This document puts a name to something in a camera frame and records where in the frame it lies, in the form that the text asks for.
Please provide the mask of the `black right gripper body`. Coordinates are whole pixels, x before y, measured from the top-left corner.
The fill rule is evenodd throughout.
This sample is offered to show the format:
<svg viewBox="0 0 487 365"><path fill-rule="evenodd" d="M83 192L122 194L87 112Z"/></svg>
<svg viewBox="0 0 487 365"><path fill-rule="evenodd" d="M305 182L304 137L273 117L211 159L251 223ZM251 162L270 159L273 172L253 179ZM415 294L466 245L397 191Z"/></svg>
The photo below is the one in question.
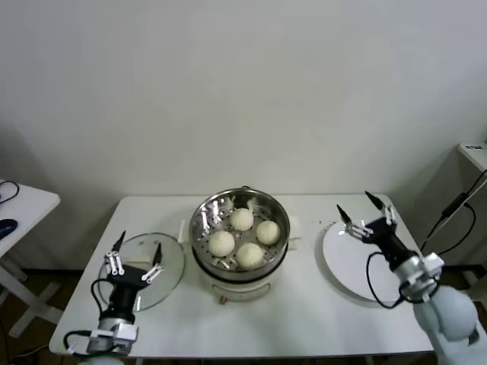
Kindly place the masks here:
<svg viewBox="0 0 487 365"><path fill-rule="evenodd" d="M385 218L379 218L365 227L372 230L372 233L363 236L361 241L365 244L376 245L384 254L390 267L399 267L414 256L414 252L408 249L396 235L396 223L389 225Z"/></svg>

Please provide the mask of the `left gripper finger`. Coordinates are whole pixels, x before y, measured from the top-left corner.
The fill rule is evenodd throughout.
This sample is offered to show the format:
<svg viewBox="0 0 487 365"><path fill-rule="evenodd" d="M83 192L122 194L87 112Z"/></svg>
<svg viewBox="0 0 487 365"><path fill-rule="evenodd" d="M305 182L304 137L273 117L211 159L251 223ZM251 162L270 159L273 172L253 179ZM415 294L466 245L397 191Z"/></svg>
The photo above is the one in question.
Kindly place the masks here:
<svg viewBox="0 0 487 365"><path fill-rule="evenodd" d="M153 258L153 267L147 271L144 275L141 276L141 280L146 284L151 284L155 278L164 270L164 266L162 265L162 250L161 244L159 243Z"/></svg>
<svg viewBox="0 0 487 365"><path fill-rule="evenodd" d="M113 244L110 251L104 255L105 269L108 275L123 276L125 269L119 251L124 242L126 232L123 231L119 239Z"/></svg>

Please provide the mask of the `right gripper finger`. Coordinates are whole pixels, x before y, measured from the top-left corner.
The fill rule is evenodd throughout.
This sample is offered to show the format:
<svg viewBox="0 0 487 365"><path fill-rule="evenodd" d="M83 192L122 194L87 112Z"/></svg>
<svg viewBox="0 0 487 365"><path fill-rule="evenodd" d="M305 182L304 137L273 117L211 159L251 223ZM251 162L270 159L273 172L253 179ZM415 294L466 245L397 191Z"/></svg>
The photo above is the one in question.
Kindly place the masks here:
<svg viewBox="0 0 487 365"><path fill-rule="evenodd" d="M336 207L339 211L342 222L345 225L345 232L348 235L356 238L357 240L367 239L371 235L371 229L354 224L352 222L352 219L346 214L346 212L339 205L337 205Z"/></svg>
<svg viewBox="0 0 487 365"><path fill-rule="evenodd" d="M387 225L392 226L396 224L396 215L391 205L386 205L376 195L373 195L368 191L365 192L365 195L370 199L374 207L381 212Z"/></svg>

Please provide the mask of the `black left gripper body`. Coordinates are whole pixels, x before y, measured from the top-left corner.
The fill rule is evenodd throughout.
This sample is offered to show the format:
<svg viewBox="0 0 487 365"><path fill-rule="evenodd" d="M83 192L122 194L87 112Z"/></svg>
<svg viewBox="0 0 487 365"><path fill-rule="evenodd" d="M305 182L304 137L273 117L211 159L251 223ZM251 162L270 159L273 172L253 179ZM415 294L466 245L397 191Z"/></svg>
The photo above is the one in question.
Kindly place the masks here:
<svg viewBox="0 0 487 365"><path fill-rule="evenodd" d="M140 268L126 266L124 271L123 275L107 276L112 290L107 308L101 312L101 316L133 316L138 293L144 290L148 283L142 280L145 272Z"/></svg>

